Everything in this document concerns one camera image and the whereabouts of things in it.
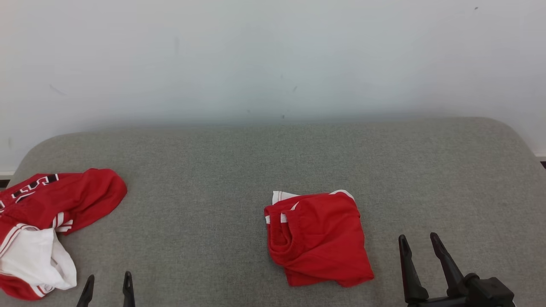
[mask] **folded red garment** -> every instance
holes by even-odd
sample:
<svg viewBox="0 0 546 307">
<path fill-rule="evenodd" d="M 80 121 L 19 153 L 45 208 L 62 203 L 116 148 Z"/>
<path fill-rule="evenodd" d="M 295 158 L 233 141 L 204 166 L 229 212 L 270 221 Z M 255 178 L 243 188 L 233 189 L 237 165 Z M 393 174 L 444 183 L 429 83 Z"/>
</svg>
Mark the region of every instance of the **folded red garment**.
<svg viewBox="0 0 546 307">
<path fill-rule="evenodd" d="M 276 191 L 264 213 L 269 254 L 284 267 L 289 285 L 335 280 L 351 287 L 373 279 L 360 212 L 347 191 L 304 196 Z"/>
</svg>

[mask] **gray sofa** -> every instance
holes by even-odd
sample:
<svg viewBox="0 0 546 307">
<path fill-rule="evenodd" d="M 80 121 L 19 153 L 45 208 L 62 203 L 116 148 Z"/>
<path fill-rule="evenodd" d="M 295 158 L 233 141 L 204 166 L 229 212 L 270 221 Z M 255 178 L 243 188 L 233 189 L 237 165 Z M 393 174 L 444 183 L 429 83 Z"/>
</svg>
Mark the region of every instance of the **gray sofa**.
<svg viewBox="0 0 546 307">
<path fill-rule="evenodd" d="M 0 306 L 405 306 L 405 234 L 431 297 L 447 288 L 437 232 L 463 274 L 498 277 L 518 306 L 545 306 L 546 171 L 508 126 L 484 118 L 76 133 L 32 149 L 11 184 L 35 173 L 111 168 L 128 194 L 114 212 L 61 238 L 78 286 Z M 266 245 L 273 190 L 349 191 L 376 278 L 289 287 Z"/>
</svg>

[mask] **red cloth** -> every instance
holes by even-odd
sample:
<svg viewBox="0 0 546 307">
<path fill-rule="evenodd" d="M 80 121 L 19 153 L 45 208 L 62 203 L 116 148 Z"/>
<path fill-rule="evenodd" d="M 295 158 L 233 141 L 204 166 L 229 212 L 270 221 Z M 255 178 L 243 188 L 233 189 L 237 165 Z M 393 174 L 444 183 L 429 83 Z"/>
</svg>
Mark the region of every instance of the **red cloth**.
<svg viewBox="0 0 546 307">
<path fill-rule="evenodd" d="M 0 258 L 23 229 L 54 228 L 67 235 L 112 212 L 126 193 L 125 183 L 111 169 L 37 174 L 0 192 Z M 3 274 L 0 288 L 25 300 L 40 299 L 53 290 Z"/>
<path fill-rule="evenodd" d="M 284 267 L 289 285 L 335 280 L 352 287 L 373 279 L 360 212 L 348 192 L 291 197 L 264 214 L 269 254 Z"/>
</svg>

